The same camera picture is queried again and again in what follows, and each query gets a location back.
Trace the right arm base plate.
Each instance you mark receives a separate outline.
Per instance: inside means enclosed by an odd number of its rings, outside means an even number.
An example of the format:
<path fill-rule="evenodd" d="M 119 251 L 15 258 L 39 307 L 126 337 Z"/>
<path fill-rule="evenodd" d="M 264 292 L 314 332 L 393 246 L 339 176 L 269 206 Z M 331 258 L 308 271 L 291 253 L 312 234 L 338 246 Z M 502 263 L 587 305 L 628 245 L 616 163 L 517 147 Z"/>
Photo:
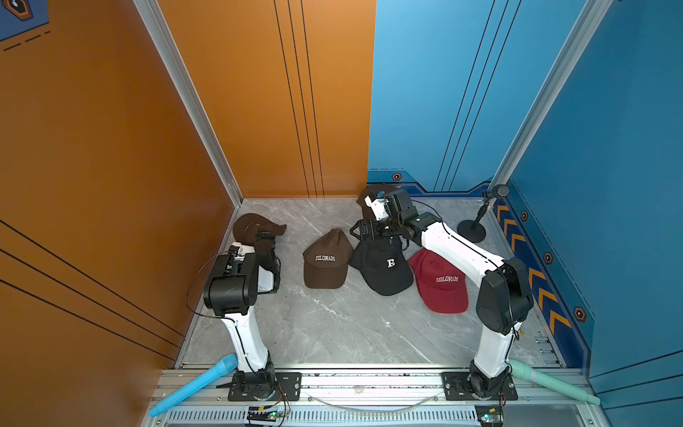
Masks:
<path fill-rule="evenodd" d="M 448 401 L 516 401 L 519 399 L 510 372 L 488 378 L 479 372 L 444 372 L 442 386 Z"/>

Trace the black R cap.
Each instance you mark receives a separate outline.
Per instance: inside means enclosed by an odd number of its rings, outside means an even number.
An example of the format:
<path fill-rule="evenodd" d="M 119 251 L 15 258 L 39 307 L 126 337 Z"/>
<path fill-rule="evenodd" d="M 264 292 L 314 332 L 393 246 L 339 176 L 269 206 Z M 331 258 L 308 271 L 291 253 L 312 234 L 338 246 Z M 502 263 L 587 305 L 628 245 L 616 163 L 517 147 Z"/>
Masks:
<path fill-rule="evenodd" d="M 403 254 L 399 237 L 361 240 L 353 252 L 350 266 L 382 296 L 397 295 L 414 282 L 414 273 Z"/>

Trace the brown Colorado cap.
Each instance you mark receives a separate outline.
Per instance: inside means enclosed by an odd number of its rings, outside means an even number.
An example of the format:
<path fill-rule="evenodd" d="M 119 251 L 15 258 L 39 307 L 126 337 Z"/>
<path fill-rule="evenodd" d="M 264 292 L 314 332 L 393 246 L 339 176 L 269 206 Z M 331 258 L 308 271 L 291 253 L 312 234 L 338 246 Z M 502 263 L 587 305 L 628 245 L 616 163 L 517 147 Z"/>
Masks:
<path fill-rule="evenodd" d="M 341 229 L 332 229 L 303 253 L 304 285 L 311 289 L 341 288 L 347 278 L 353 246 Z"/>

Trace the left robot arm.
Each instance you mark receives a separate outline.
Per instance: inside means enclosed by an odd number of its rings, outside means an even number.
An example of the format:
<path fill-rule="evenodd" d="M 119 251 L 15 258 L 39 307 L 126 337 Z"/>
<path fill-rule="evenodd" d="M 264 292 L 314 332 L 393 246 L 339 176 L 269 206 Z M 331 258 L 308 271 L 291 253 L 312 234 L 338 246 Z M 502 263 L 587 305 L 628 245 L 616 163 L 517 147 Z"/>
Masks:
<path fill-rule="evenodd" d="M 203 290 L 206 308 L 227 328 L 237 357 L 231 384 L 235 400 L 266 400 L 277 389 L 273 362 L 261 339 L 254 306 L 260 294 L 279 290 L 275 236 L 256 233 L 254 247 L 234 244 L 217 254 Z"/>

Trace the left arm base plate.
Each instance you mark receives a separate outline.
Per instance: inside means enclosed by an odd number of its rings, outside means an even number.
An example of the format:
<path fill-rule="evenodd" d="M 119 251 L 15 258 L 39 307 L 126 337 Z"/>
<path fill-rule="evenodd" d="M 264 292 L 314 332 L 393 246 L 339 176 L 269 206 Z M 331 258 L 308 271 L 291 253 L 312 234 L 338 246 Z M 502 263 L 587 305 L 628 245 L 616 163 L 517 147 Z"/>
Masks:
<path fill-rule="evenodd" d="M 277 371 L 272 374 L 246 373 L 238 371 L 233 375 L 229 388 L 229 401 L 256 402 L 300 400 L 302 389 L 301 372 Z"/>

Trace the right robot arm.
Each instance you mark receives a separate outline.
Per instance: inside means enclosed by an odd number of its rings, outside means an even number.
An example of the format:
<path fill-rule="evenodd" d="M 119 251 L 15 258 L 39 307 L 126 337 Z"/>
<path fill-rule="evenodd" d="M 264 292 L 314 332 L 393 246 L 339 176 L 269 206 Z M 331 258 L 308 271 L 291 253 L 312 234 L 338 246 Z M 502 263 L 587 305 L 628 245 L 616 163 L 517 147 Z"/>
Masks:
<path fill-rule="evenodd" d="M 479 400 L 503 394 L 512 373 L 512 343 L 534 307 L 526 265 L 469 242 L 435 213 L 418 213 L 405 190 L 385 193 L 368 188 L 358 202 L 372 216 L 350 230 L 359 240 L 350 266 L 370 286 L 395 283 L 411 268 L 403 257 L 403 244 L 414 242 L 426 254 L 435 254 L 460 270 L 478 288 L 476 313 L 482 323 L 480 344 L 467 377 L 468 392 Z"/>

